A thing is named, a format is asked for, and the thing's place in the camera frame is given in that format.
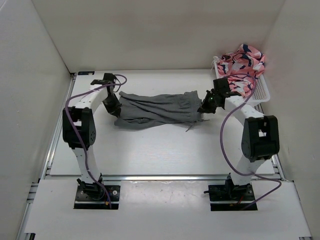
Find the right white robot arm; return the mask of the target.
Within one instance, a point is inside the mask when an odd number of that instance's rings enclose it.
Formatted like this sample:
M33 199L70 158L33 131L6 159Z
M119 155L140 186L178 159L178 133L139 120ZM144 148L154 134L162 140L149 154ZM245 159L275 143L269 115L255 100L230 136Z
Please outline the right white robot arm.
M274 115L264 115L247 104L238 93L230 91L207 90L199 113L214 114L217 108L228 111L222 121L219 133L222 155L232 169L225 181L222 194L230 200L236 200L246 194L252 176L257 176L257 169L280 150L278 120ZM234 116L241 123L242 155L236 166L229 160L224 147L224 128L229 117Z

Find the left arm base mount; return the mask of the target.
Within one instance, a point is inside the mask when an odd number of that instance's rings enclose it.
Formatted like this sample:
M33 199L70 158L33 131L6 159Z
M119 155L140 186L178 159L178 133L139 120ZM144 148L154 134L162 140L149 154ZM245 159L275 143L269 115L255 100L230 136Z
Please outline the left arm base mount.
M74 198L73 208L77 210L118 210L121 186L104 185L104 189L96 183L85 183L77 179L77 190Z

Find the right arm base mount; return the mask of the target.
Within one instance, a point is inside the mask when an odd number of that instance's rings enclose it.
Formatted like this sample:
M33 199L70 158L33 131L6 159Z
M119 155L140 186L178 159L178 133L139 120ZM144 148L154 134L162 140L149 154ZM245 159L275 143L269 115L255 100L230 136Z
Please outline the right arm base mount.
M257 211L256 198L251 183L234 185L230 176L224 184L208 185L203 192L209 196L212 212Z

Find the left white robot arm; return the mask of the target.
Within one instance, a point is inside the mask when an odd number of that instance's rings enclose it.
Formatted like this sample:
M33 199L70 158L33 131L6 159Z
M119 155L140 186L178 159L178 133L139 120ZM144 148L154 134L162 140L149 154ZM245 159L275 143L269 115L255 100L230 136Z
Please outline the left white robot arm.
M93 144L97 137L94 113L104 105L110 115L120 116L122 105L114 91L115 86L124 84L119 77L127 81L125 76L113 73L93 80L88 91L68 98L62 111L62 138L72 149L81 173L77 182L94 201L111 202L94 155Z

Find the grey shorts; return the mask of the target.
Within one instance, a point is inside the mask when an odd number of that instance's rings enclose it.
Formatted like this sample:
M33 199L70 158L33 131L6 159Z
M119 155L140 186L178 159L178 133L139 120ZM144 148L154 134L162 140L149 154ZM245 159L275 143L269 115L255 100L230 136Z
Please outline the grey shorts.
M198 92L141 96L120 92L121 113L114 125L129 131L138 131L162 125L188 125L203 122L198 112L202 100Z

